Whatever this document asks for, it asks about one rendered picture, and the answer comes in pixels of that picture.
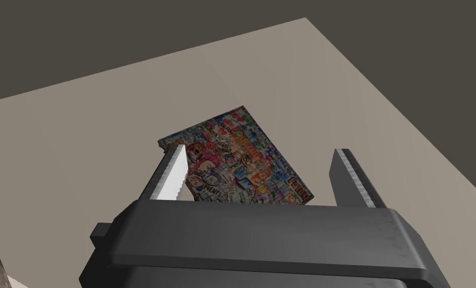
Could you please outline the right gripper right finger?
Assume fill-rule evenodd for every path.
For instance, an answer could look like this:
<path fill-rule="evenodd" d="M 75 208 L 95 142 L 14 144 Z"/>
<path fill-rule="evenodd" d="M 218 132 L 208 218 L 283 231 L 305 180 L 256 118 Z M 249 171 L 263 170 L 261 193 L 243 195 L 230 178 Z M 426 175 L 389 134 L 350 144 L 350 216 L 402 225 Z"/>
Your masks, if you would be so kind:
<path fill-rule="evenodd" d="M 334 150 L 329 179 L 339 207 L 387 207 L 350 149 Z"/>

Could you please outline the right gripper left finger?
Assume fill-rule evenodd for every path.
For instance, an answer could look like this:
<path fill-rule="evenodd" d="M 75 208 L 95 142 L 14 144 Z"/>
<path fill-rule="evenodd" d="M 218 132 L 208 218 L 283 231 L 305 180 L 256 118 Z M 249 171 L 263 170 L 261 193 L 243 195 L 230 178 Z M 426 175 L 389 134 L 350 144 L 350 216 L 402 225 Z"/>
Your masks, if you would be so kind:
<path fill-rule="evenodd" d="M 185 145 L 174 144 L 165 152 L 139 199 L 180 200 L 187 174 L 188 159 Z"/>

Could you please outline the colourful doodle-covered book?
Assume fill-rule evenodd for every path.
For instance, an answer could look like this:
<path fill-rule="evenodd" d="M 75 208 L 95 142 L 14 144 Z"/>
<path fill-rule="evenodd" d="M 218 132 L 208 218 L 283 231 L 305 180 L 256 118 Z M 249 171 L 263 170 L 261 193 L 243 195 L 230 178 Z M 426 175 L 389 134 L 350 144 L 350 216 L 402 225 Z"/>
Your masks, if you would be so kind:
<path fill-rule="evenodd" d="M 195 201 L 305 205 L 314 198 L 243 106 L 158 141 L 163 150 L 181 144 Z"/>

